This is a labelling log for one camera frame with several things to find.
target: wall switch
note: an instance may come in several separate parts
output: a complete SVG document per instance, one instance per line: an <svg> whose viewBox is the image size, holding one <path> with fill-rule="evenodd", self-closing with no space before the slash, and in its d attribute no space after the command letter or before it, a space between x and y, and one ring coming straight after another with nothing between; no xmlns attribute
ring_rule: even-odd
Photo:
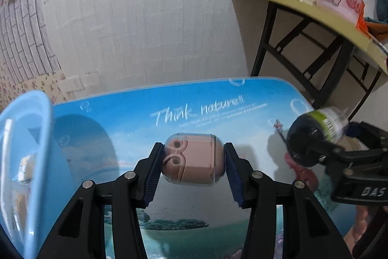
<svg viewBox="0 0 388 259"><path fill-rule="evenodd" d="M98 72L84 74L82 76L82 83L84 84L84 86L99 85L100 78L98 77Z"/></svg>
<svg viewBox="0 0 388 259"><path fill-rule="evenodd" d="M78 75L68 77L58 82L58 87L62 92L76 92L78 90L84 90L82 81Z"/></svg>

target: orange object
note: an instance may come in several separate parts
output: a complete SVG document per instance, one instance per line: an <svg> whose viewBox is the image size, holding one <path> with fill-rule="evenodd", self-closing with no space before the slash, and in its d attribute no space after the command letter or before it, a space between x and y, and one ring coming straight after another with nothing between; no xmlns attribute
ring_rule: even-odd
<svg viewBox="0 0 388 259"><path fill-rule="evenodd" d="M356 29L358 29L359 31L364 33L368 38L370 38L371 35L369 34L367 23L364 20L364 8L365 8L365 4L364 4L364 1L362 0L358 11L358 20L356 24Z"/></svg>
<svg viewBox="0 0 388 259"><path fill-rule="evenodd" d="M378 41L384 41L388 38L388 25L379 24L377 22L365 22L369 32L373 35Z"/></svg>

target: yellow shelf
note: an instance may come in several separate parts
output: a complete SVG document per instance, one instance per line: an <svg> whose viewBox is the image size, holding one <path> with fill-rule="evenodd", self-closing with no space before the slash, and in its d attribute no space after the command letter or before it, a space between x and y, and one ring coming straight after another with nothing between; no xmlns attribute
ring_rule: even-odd
<svg viewBox="0 0 388 259"><path fill-rule="evenodd" d="M388 75L387 56L373 42L372 39L354 28L354 25L349 21L339 17L331 12L322 10L317 6L312 6L299 0L269 0L277 4L286 6L300 13L310 16L323 25L326 25L336 33L347 38L356 47L365 52L376 64Z"/></svg>

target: table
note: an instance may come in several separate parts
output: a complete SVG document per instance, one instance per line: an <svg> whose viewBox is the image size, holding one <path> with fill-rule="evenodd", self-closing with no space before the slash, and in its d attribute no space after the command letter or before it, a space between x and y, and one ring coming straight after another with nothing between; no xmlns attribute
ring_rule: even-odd
<svg viewBox="0 0 388 259"><path fill-rule="evenodd" d="M54 139L75 188L87 179L106 182L133 170L155 142L178 132L214 134L232 142L253 168L291 183L295 174L284 161L286 148L274 124L279 119L286 133L298 115L310 110L300 92L281 79L174 84L55 105ZM354 208L331 202L323 169L315 166L314 172L322 179L317 196L345 234ZM109 212L105 244L113 258ZM231 258L242 248L249 213L233 201L226 176L211 187L174 185L161 177L154 201L138 217L148 258ZM277 214L281 248L280 207ZM198 228L176 230L187 221Z"/></svg>
<svg viewBox="0 0 388 259"><path fill-rule="evenodd" d="M273 47L269 44L269 41L278 9L301 16L303 17L303 20L275 47ZM329 45L329 47L325 47L317 40L303 32L303 30L312 22L336 35L335 40ZM286 45L289 44L298 35L306 37L308 40L312 41L318 47L323 49L323 53L303 72L297 69L297 67L295 67L284 55L282 55L282 51ZM349 60L353 56L355 47L359 48L369 57L371 57L380 68L369 87L364 85L364 80L370 66L369 63L362 62L360 59L355 57L355 59L361 63L364 68L363 74L360 78L358 78L348 67ZM339 53L333 67L322 88L318 90L310 82L310 80L338 50ZM345 71L347 71L365 91L365 95L358 103L349 119L354 117L357 111L361 108L362 104L368 98L381 73L384 72L388 74L388 51L385 47L373 39L369 39L366 35L356 30L354 25L345 19L328 11L324 11L316 6L312 6L305 2L300 2L299 0L268 0L267 16L264 23L263 34L261 36L261 41L259 43L259 48L251 76L259 75L261 65L263 64L265 53L267 51L270 52L282 65L284 65L286 69L290 71L290 73L302 84L302 86L314 100L312 106L315 109L322 107L328 101L331 93L337 87L342 75Z"/></svg>

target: black metal frame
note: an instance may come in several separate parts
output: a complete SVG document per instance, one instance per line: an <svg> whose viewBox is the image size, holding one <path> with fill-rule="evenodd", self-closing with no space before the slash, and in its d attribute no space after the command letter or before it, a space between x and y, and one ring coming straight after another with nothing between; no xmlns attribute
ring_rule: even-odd
<svg viewBox="0 0 388 259"><path fill-rule="evenodd" d="M270 39L272 35L272 30L275 23L275 18L277 14L277 10L281 9L290 13L293 13L295 15L298 15L300 17L303 17L303 20L294 27L283 39L279 41L275 47L270 45ZM361 78L358 78L350 69L349 69L349 62L350 58L353 56L355 47L354 45L346 38L344 38L341 35L337 35L337 37L334 39L334 41L328 46L325 47L322 43L308 35L304 32L304 29L310 24L315 23L326 30L328 30L330 33L337 35L333 30L329 29L327 26L319 23L318 21L313 20L311 17L306 16L298 11L295 11L291 8L287 8L285 6L279 5L277 3L269 1L268 7L267 7L267 16L265 18L264 23L264 29L263 34L261 36L259 48L257 51L256 59L253 64L253 69L251 72L251 76L258 76L261 66L264 61L265 53L268 51L270 52L306 89L307 93L313 98L314 102L312 106L315 109L318 109L322 107L330 98L331 94L333 93L334 89L337 87L342 75L347 71L355 80L356 82L363 88L365 91L365 95L362 97L361 101L358 103L357 107L354 109L354 111L349 116L349 119L352 119L357 111L362 107L368 96L373 91L373 88L375 87L380 75L381 70L379 70L373 79L373 82L369 87L366 87L364 85L364 80L366 77L366 74L369 69L368 63L363 63L358 58L354 57L360 64L363 65L364 71L361 76ZM284 55L282 55L282 52L284 48L297 36L302 35L306 39L313 42L315 45L320 47L323 52L322 54L316 58L313 63L307 67L303 72L301 72L294 64L292 64ZM311 82L310 80L313 78L313 76L317 73L317 71L323 67L323 65L329 61L332 56L339 50L338 56L334 62L334 65L323 84L322 88L318 90Z"/></svg>

